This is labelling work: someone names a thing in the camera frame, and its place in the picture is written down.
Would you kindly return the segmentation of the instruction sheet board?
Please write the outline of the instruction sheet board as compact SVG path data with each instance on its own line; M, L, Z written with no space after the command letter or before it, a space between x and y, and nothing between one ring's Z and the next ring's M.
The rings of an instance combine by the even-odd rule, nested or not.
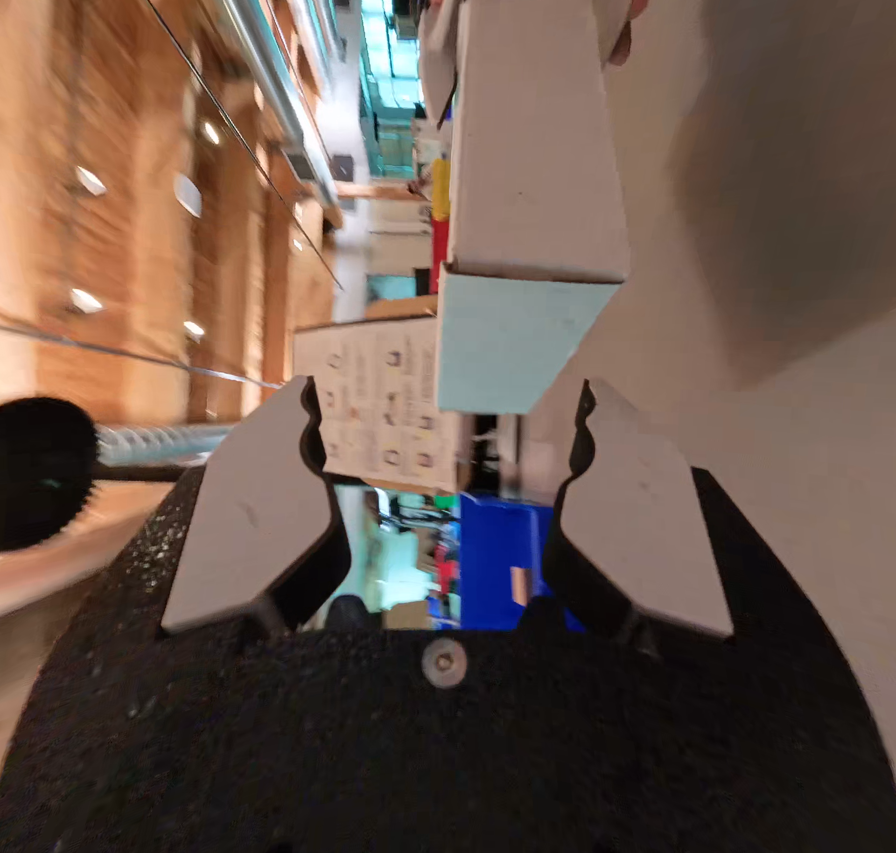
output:
M470 422L436 403L433 315L298 330L294 373L315 380L334 476L456 494L469 479Z

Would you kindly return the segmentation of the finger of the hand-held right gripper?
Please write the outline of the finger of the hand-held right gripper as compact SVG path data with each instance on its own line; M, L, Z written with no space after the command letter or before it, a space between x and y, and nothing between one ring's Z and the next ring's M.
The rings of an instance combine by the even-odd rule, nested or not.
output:
M606 66L611 59L624 26L629 22L632 0L578 0L594 20L597 30L599 63Z
M444 123L457 83L457 36L463 0L426 0L420 16L419 76L427 116Z

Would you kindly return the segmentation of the white cardboard box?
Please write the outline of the white cardboard box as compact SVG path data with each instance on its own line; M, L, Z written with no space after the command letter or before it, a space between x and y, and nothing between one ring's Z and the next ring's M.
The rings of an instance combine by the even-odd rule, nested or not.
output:
M524 414L630 273L605 66L578 0L465 0L457 61L436 402Z

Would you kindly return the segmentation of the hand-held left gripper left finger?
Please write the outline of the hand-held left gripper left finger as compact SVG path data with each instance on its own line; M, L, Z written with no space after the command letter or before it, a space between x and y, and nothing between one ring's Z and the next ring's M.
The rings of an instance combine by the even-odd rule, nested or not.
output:
M297 631L347 578L350 542L322 469L320 422L314 378L296 376L209 457L163 632L241 618Z

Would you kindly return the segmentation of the silver air duct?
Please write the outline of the silver air duct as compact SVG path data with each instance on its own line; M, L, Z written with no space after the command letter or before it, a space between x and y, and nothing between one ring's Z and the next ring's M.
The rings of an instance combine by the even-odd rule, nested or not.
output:
M95 425L97 461L110 468L174 464L211 453L235 428L235 424Z

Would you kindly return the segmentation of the blue plastic bin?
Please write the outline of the blue plastic bin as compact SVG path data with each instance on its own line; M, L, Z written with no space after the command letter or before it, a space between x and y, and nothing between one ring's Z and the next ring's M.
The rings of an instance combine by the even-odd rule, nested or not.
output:
M462 495L462 630L510 631L534 599L553 595L542 570L553 513L539 504Z

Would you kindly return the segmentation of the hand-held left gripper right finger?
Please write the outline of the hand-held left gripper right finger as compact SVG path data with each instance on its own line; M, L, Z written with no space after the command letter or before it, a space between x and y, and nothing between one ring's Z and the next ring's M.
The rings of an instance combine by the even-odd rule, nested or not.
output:
M685 456L602 380L584 381L545 581L590 633L652 620L711 639L734 624Z

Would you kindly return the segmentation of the red shelf bin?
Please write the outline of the red shelf bin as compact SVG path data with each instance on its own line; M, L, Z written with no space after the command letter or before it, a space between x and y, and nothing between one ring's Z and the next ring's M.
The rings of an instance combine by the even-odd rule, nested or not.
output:
M441 266L447 260L447 249L450 236L450 219L431 220L431 269L429 294L435 295L439 290Z

